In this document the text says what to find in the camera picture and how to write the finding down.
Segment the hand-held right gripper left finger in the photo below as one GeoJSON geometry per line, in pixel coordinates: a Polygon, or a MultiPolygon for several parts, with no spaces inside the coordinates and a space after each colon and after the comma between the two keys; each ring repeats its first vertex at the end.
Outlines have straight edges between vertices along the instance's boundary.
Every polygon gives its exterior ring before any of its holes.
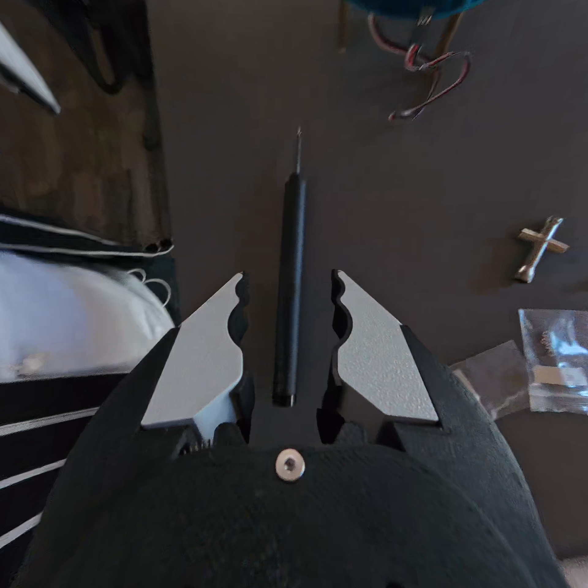
{"type": "Polygon", "coordinates": [[[248,275],[239,272],[181,323],[143,429],[188,426],[212,443],[220,424],[235,423],[248,440],[255,400],[242,350],[248,303],[248,275]]]}

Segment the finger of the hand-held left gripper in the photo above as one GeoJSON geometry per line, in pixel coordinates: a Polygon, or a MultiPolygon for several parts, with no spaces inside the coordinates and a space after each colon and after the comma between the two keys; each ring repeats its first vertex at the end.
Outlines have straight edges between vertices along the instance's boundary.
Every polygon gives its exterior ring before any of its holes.
{"type": "Polygon", "coordinates": [[[1,86],[14,94],[26,95],[55,115],[61,113],[61,106],[47,82],[3,24],[1,24],[1,86]]]}

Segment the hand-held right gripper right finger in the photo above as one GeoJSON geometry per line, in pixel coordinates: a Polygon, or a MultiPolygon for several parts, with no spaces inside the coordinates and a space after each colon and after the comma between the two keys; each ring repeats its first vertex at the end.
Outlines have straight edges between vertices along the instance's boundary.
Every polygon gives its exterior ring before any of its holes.
{"type": "Polygon", "coordinates": [[[331,280],[337,340],[317,409],[320,440],[335,442],[346,424],[368,442],[400,442],[398,424],[439,428],[402,323],[344,271],[334,269],[331,280]]]}

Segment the black electric screwdriver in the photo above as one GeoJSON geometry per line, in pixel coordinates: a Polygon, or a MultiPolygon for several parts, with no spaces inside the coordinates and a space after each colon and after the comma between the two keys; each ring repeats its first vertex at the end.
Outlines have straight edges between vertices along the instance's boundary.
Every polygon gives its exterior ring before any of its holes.
{"type": "Polygon", "coordinates": [[[302,129],[296,133],[293,171],[285,183],[277,291],[272,402],[292,408],[296,402],[300,304],[305,244],[306,183],[301,175],[302,129]]]}

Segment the clear flat labelled bag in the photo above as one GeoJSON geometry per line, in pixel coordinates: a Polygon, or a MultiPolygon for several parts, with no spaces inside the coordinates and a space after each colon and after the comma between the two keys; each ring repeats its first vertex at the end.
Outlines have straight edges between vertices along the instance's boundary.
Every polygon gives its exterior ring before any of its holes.
{"type": "Polygon", "coordinates": [[[526,360],[515,341],[504,342],[449,368],[493,421],[530,408],[526,360]]]}

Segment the white smooth fabric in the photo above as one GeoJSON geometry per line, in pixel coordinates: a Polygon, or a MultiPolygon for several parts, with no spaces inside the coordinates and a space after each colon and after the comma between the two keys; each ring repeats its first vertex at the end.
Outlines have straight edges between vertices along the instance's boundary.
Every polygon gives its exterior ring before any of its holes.
{"type": "Polygon", "coordinates": [[[1,252],[1,383],[128,373],[174,327],[127,271],[1,252]]]}

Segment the black white striped cloth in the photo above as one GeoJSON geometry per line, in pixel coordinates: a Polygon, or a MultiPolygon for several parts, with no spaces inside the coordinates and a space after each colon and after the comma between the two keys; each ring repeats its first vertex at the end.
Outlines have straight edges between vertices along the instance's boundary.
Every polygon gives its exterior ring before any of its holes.
{"type": "MultiPolygon", "coordinates": [[[[148,285],[175,324],[172,240],[122,245],[62,222],[1,208],[1,252],[127,271],[148,285]]],[[[48,493],[77,437],[128,373],[1,383],[1,550],[40,520],[48,493]]]]}

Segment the clear bag of small nuts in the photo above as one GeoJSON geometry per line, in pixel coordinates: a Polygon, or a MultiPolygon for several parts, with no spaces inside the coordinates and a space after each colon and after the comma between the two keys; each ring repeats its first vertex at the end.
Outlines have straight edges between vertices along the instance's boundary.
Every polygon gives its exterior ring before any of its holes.
{"type": "Polygon", "coordinates": [[[530,409],[587,415],[587,311],[519,309],[530,409]]]}

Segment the silver cross socket wrench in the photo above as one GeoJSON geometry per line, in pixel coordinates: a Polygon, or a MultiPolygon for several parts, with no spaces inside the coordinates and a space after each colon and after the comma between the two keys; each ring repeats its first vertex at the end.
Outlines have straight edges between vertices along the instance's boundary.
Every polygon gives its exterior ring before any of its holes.
{"type": "Polygon", "coordinates": [[[525,228],[519,232],[518,239],[530,243],[532,247],[513,276],[516,282],[531,283],[546,252],[563,254],[569,250],[569,245],[555,239],[563,222],[564,218],[551,216],[546,219],[541,231],[525,228]]]}

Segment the blue round device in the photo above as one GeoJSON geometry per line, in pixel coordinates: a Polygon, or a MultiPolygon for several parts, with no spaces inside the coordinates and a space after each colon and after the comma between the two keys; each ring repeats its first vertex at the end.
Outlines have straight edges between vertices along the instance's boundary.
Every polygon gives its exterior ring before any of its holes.
{"type": "Polygon", "coordinates": [[[377,16],[415,21],[425,8],[432,10],[433,19],[446,19],[471,10],[484,1],[349,1],[366,13],[377,16]]]}

